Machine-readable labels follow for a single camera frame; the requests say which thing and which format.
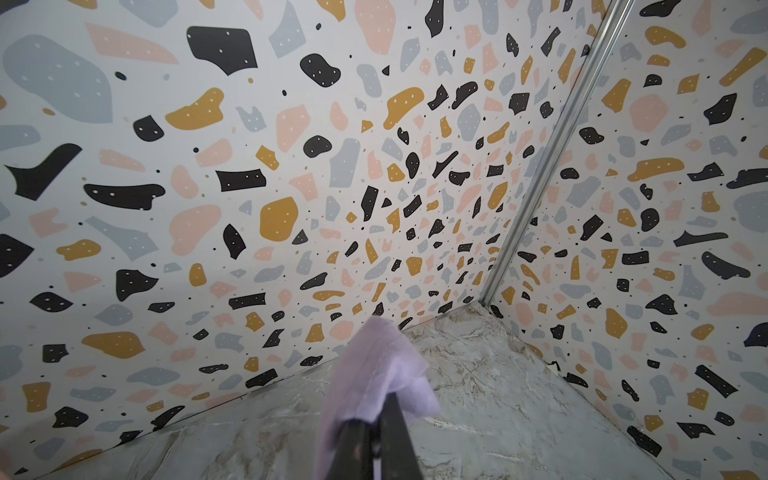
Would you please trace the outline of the lilac t shirt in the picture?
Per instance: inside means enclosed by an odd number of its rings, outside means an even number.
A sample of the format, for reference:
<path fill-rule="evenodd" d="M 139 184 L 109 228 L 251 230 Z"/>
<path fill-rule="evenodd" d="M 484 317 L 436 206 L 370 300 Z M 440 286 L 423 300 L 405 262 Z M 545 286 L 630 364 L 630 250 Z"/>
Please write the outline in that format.
<path fill-rule="evenodd" d="M 313 477 L 327 475 L 341 425 L 349 420 L 374 422 L 388 394 L 398 396 L 408 419 L 437 414 L 440 405 L 427 370 L 427 361 L 396 325 L 369 318 L 335 362 L 316 429 Z"/>

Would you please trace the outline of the right corner aluminium post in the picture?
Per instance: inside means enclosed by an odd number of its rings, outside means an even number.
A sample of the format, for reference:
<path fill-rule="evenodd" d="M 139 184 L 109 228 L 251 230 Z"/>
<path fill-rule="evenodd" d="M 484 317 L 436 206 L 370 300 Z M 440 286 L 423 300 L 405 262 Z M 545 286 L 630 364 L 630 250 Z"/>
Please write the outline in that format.
<path fill-rule="evenodd" d="M 563 106 L 550 140 L 536 163 L 532 180 L 523 195 L 520 209 L 510 225 L 499 258 L 481 291 L 479 304 L 486 308 L 492 304 L 493 297 L 500 288 L 505 272 L 512 262 L 512 257 L 521 244 L 527 225 L 535 216 L 536 208 L 552 179 L 560 157 L 566 150 L 569 139 L 576 129 L 577 121 L 581 118 L 634 4 L 634 0 L 613 1 L 603 17 L 590 53 L 587 55 L 574 87 Z"/>

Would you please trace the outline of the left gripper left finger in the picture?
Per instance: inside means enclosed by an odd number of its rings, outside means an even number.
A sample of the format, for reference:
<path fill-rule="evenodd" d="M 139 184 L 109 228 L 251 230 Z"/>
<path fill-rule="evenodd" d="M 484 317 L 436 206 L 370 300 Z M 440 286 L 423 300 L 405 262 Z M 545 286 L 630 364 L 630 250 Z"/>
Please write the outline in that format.
<path fill-rule="evenodd" d="M 326 480 L 373 480 L 374 427 L 362 420 L 341 425 Z"/>

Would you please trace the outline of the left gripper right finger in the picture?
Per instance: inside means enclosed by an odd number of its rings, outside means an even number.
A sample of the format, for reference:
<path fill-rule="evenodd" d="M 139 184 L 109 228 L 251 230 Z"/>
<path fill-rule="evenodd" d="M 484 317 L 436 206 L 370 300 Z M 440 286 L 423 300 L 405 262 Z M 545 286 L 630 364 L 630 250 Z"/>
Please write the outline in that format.
<path fill-rule="evenodd" d="M 379 443 L 383 480 L 423 479 L 396 393 L 385 398 L 379 417 Z"/>

